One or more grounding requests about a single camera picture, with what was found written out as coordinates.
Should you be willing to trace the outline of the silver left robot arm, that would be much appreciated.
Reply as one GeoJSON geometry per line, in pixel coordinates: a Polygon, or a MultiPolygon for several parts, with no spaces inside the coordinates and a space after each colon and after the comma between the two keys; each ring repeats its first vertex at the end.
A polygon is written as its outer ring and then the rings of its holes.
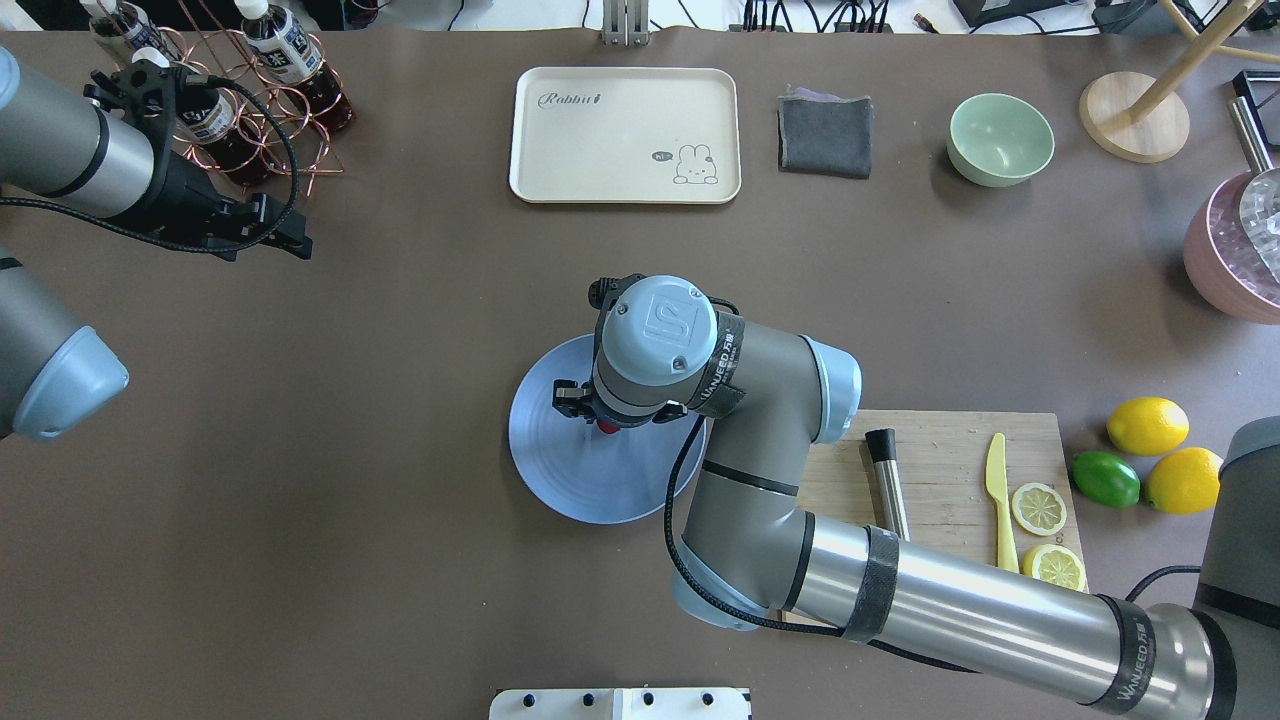
{"type": "Polygon", "coordinates": [[[145,49],[82,95],[3,51],[3,437],[47,443],[104,409],[129,384],[125,364],[28,268],[33,242],[83,249],[91,229],[174,252],[233,261],[264,246],[307,260],[314,243],[284,200],[237,200],[173,146],[183,100],[237,82],[145,49]]]}

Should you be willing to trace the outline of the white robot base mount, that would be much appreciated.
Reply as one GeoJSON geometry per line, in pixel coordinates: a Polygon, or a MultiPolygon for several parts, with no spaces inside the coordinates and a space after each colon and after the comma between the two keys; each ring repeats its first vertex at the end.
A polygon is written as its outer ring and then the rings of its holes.
{"type": "Polygon", "coordinates": [[[751,719],[750,691],[727,685],[507,689],[489,719],[751,719]]]}

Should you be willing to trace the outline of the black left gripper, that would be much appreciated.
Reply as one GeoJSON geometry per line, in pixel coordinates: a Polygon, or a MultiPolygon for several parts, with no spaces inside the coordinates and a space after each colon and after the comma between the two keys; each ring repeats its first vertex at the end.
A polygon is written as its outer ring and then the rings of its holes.
{"type": "MultiPolygon", "coordinates": [[[[143,163],[148,177],[141,197],[120,211],[96,211],[96,224],[159,247],[211,254],[228,261],[256,245],[279,249],[300,260],[312,258],[314,242],[307,236],[306,220],[294,209],[297,174],[291,177],[285,202],[265,193],[239,201],[215,190],[207,172],[173,150],[177,115],[172,104],[186,86],[186,70],[137,60],[111,74],[93,70],[90,77],[84,96],[99,101],[104,111],[120,110],[124,123],[143,136],[146,149],[152,152],[143,163]]],[[[242,90],[219,76],[193,83],[242,90]]]]}

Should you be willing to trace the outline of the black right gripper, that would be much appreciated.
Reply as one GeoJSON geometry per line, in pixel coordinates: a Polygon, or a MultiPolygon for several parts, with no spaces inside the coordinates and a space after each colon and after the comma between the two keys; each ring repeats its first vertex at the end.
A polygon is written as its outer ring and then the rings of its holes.
{"type": "MultiPolygon", "coordinates": [[[[588,301],[598,311],[611,311],[622,295],[643,277],[602,277],[588,288],[588,301]]],[[[590,380],[577,383],[571,379],[553,382],[553,409],[566,418],[584,419],[588,424],[596,423],[596,393],[590,380]]]]}

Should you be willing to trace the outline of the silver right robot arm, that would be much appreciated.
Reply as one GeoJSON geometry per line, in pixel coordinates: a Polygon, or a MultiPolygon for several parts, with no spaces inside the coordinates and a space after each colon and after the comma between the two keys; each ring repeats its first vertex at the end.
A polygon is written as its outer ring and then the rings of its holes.
{"type": "Polygon", "coordinates": [[[588,297],[591,375],[556,382],[557,411],[617,428],[713,421],[681,534],[663,510],[686,612],[1001,676],[1117,717],[1277,716],[1275,416],[1231,439],[1193,605],[1143,609],[1020,574],[1009,510],[996,566],[913,543],[892,471],[879,473],[887,528],[801,510],[810,447],[842,439],[858,410],[854,357],[673,275],[604,277],[588,297]]]}

